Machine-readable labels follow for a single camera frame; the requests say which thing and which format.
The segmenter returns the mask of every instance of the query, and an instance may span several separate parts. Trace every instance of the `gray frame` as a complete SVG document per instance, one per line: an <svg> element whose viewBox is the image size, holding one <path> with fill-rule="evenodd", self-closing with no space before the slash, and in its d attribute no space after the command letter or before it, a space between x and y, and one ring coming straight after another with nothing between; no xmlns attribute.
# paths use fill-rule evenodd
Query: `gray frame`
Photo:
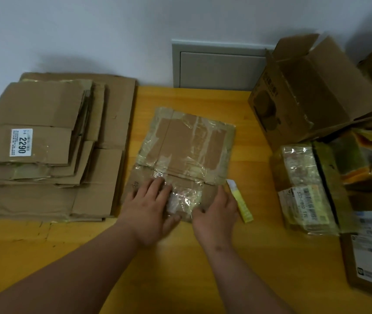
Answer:
<svg viewBox="0 0 372 314"><path fill-rule="evenodd" d="M252 44L231 44L231 43L211 43L171 40L171 53L173 56L173 87L180 87L180 54L207 53L207 54L227 54L227 55L246 55L264 56L266 49L273 50L271 45L252 45Z"/></svg>

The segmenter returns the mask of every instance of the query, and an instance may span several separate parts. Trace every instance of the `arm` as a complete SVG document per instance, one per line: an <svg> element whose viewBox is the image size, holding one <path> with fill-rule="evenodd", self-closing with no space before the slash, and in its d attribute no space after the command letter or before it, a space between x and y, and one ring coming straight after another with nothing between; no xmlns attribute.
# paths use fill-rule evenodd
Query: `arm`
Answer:
<svg viewBox="0 0 372 314"><path fill-rule="evenodd" d="M1 292L0 313L99 313L138 248L179 221L163 221L171 186L158 194L162 182L151 179L130 194L116 223L99 236Z"/></svg>
<svg viewBox="0 0 372 314"><path fill-rule="evenodd" d="M237 217L235 199L219 186L214 203L205 213L195 209L192 219L195 236L206 253L227 312L293 313L232 247Z"/></svg>

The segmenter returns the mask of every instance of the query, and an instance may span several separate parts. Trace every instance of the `yellow box cutter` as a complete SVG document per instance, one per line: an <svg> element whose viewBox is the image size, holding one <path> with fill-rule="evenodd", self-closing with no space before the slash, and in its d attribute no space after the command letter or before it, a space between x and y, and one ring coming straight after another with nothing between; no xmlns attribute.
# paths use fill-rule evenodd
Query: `yellow box cutter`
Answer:
<svg viewBox="0 0 372 314"><path fill-rule="evenodd" d="M240 210L242 220L245 223L251 222L253 220L253 215L248 210L247 205L245 204L245 201L242 198L241 193L238 190L236 183L232 179L227 179L227 183L228 183L228 186L230 187L231 194L234 196L235 200L237 201L238 209Z"/></svg>

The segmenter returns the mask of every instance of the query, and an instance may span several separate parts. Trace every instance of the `yellow table surface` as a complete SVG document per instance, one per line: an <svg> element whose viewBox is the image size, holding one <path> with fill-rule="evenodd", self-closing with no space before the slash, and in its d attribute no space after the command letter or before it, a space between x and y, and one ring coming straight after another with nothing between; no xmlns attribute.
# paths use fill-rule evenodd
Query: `yellow table surface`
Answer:
<svg viewBox="0 0 372 314"><path fill-rule="evenodd" d="M139 87L126 170L129 172L135 162L156 107L171 107L234 124L237 131L228 176L236 181L254 216L253 222L239 221L235 227L234 244L240 255L298 313L371 313L372 297L351 289L346 282L337 237L309 237L284 229L268 165L271 151L247 103L248 95L237 91ZM114 222L0 220L0 291L64 256ZM101 313L148 314L162 310L223 312L205 255L192 226L184 222L156 247L138 253Z"/></svg>

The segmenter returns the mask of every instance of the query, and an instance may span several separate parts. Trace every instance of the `white wall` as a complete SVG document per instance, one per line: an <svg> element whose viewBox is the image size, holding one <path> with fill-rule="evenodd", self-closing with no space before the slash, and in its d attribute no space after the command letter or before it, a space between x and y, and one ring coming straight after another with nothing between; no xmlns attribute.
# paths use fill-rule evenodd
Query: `white wall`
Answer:
<svg viewBox="0 0 372 314"><path fill-rule="evenodd" d="M172 38L274 45L318 29L358 60L372 49L372 0L0 0L0 94L23 71L171 86Z"/></svg>

